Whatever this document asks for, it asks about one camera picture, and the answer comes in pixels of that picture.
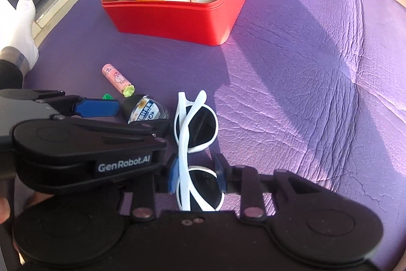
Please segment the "person left hand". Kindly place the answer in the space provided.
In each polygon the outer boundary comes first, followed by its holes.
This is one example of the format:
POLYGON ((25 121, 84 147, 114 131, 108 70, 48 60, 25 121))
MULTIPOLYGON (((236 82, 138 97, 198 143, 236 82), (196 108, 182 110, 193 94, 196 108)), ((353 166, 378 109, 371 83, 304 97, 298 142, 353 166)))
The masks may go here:
POLYGON ((4 197, 0 197, 0 224, 5 223, 10 218, 10 204, 4 197))

